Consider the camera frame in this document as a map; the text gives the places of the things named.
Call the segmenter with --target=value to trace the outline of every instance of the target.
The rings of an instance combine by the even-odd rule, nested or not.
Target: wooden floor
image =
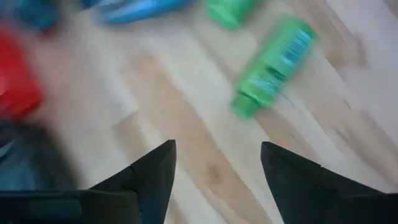
[[[114,27],[66,5],[55,37],[26,36],[47,94],[37,117],[81,188],[176,139],[166,223],[282,223],[262,141],[398,191],[397,1],[267,0],[236,31],[202,4]],[[228,109],[234,79],[282,14],[304,18],[319,43],[273,107],[241,119]]]

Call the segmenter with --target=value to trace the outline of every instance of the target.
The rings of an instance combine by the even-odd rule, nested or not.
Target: red object
[[[0,27],[0,117],[21,119],[36,108],[41,91],[16,38]]]

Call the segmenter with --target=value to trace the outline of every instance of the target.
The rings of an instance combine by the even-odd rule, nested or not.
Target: green plastic bottle
[[[281,18],[265,46],[238,79],[232,109],[251,118],[257,109],[270,105],[307,54],[315,36],[304,21],[292,16]]]
[[[209,16],[225,28],[236,28],[260,0],[209,0]]]

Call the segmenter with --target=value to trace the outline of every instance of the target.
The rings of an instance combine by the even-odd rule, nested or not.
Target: green bottle
[[[238,79],[232,109],[238,115],[250,118],[260,107],[270,105],[307,54],[315,36],[304,21],[292,16],[283,17]]]
[[[238,27],[260,0],[209,0],[209,16],[225,28]]]

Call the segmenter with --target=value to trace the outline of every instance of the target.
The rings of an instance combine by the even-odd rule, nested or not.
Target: light wood grain
[[[56,37],[27,38],[48,96],[39,118],[82,188],[176,139],[166,223],[282,223],[262,141],[398,191],[396,2],[269,0],[235,31],[203,4],[114,27],[65,4]],[[319,41],[275,105],[241,119],[228,109],[233,83],[282,14],[305,19]]]

